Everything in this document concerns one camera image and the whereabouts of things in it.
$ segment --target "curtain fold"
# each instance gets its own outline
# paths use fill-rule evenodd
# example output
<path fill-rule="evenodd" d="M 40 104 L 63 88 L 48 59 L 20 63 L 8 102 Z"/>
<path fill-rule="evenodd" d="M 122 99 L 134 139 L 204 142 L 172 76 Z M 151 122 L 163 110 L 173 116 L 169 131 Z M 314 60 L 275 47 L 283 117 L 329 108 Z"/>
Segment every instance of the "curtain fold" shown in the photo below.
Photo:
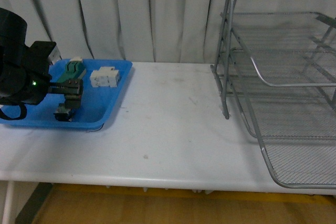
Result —
<path fill-rule="evenodd" d="M 213 63 L 225 0 L 0 0 L 28 23 L 26 44 L 54 40 L 63 58 Z M 335 0 L 238 0 L 237 11 L 313 10 Z"/>
<path fill-rule="evenodd" d="M 118 0 L 80 0 L 88 44 L 96 59 L 125 59 Z"/>

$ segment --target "metal frame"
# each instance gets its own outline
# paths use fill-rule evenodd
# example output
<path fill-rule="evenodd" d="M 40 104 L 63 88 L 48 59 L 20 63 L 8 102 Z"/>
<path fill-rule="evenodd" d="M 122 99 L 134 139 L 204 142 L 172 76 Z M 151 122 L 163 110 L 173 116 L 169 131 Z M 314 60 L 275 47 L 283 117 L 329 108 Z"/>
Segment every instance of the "metal frame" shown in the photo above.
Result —
<path fill-rule="evenodd" d="M 244 124 L 247 127 L 248 132 L 258 138 L 258 142 L 260 145 L 260 149 L 262 152 L 262 156 L 264 158 L 264 161 L 266 163 L 266 166 L 270 172 L 270 175 L 272 177 L 272 179 L 279 184 L 282 187 L 286 187 L 286 188 L 311 188 L 311 189 L 317 189 L 317 188 L 323 188 L 323 189 L 336 189 L 336 185 L 320 185 L 320 184 L 285 184 L 282 183 L 281 181 L 279 181 L 279 179 L 277 178 L 275 171 L 272 167 L 272 164 L 267 156 L 267 151 L 266 151 L 266 147 L 264 144 L 264 141 L 262 140 L 263 137 L 261 135 L 259 126 L 258 126 L 258 122 L 254 113 L 254 109 L 252 107 L 251 101 L 249 99 L 248 93 L 247 93 L 247 88 L 246 85 L 241 82 L 241 87 L 243 90 L 243 94 L 244 94 L 244 98 L 246 101 L 246 105 L 247 105 L 247 110 L 248 113 L 250 115 L 250 119 L 252 122 L 252 125 L 255 129 L 255 134 L 251 131 L 251 129 L 249 128 L 249 124 L 247 122 L 246 119 L 246 115 L 245 112 L 242 109 L 242 105 L 239 101 L 237 92 L 231 82 L 230 76 L 229 76 L 229 64 L 230 61 L 232 61 L 232 63 L 234 63 L 234 59 L 232 57 L 232 48 L 231 48 L 231 42 L 232 42 L 232 35 L 234 35 L 234 37 L 236 38 L 236 40 L 238 41 L 238 43 L 240 44 L 240 46 L 242 47 L 243 51 L 250 57 L 254 68 L 256 70 L 256 73 L 258 75 L 258 77 L 260 78 L 260 80 L 271 87 L 317 87 L 317 89 L 319 91 L 321 91 L 321 87 L 336 87 L 336 81 L 333 79 L 331 83 L 281 83 L 281 84 L 274 84 L 274 83 L 270 83 L 267 82 L 262 74 L 260 73 L 260 71 L 258 70 L 258 67 L 256 65 L 255 59 L 253 58 L 252 53 L 249 51 L 248 47 L 244 44 L 243 40 L 241 39 L 240 35 L 237 33 L 237 31 L 234 29 L 233 27 L 233 19 L 234 19 L 234 8 L 235 8 L 235 4 L 236 4 L 237 0 L 226 0 L 225 1 L 225 6 L 224 6 L 224 11 L 223 11 L 223 15 L 222 15 L 222 24 L 221 24 L 221 29 L 220 29 L 220 33 L 219 33 L 219 40 L 218 40 L 218 44 L 217 44 L 217 50 L 216 50 L 216 61 L 214 65 L 211 65 L 211 70 L 214 74 L 219 92 L 220 92 L 220 98 L 223 104 L 223 115 L 226 119 L 229 119 L 229 113 L 228 113 L 228 108 L 227 108 L 227 95 L 228 95 L 228 86 L 231 86 L 231 90 L 233 92 L 233 95 L 235 97 L 235 100 L 238 104 L 238 109 L 240 114 L 243 117 L 243 121 Z M 330 34 L 332 27 L 330 26 L 329 29 L 325 32 L 325 35 L 323 36 L 322 40 L 319 41 L 317 44 L 317 48 L 319 47 L 324 47 L 324 41 L 326 40 L 327 36 Z M 221 52 L 222 48 L 225 48 L 225 53 L 223 54 Z M 222 64 L 224 66 L 224 74 L 218 74 L 218 65 Z M 239 79 L 242 79 L 242 73 L 239 71 L 238 68 L 235 68 L 236 72 L 238 74 Z"/>

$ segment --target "wire mesh tray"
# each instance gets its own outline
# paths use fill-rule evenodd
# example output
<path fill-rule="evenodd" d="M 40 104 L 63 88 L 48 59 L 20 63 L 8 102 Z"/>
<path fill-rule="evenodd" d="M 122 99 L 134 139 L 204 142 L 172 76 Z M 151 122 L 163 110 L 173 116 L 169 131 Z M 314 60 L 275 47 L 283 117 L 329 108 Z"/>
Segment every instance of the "wire mesh tray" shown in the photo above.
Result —
<path fill-rule="evenodd" d="M 269 86 L 336 86 L 336 20 L 313 12 L 238 13 L 233 34 Z"/>
<path fill-rule="evenodd" d="M 234 95 L 273 179 L 291 188 L 334 188 L 336 112 L 330 97 L 335 88 L 269 87 L 244 52 L 232 55 Z"/>

